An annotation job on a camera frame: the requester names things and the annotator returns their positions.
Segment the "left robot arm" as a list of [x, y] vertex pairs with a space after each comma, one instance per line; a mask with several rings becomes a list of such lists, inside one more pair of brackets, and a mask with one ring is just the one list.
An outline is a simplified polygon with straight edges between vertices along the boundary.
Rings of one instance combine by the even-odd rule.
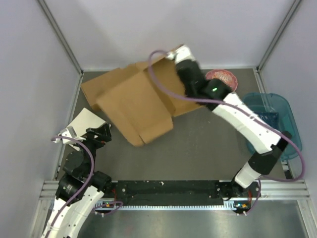
[[75, 238], [95, 204], [112, 192], [111, 177], [95, 171], [96, 152], [111, 141], [110, 125], [87, 128], [82, 136], [67, 127], [52, 141], [74, 146], [63, 166], [44, 238]]

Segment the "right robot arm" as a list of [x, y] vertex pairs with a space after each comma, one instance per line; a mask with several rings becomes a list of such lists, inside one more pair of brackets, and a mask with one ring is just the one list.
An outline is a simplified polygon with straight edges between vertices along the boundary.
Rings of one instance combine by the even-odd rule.
[[270, 126], [254, 114], [229, 86], [220, 79], [206, 79], [195, 60], [177, 62], [175, 68], [185, 87], [186, 97], [221, 101], [221, 104], [200, 104], [231, 124], [255, 149], [231, 184], [232, 192], [243, 196], [254, 180], [271, 172], [288, 146], [287, 139], [291, 138], [291, 134], [286, 131], [278, 135], [271, 131]]

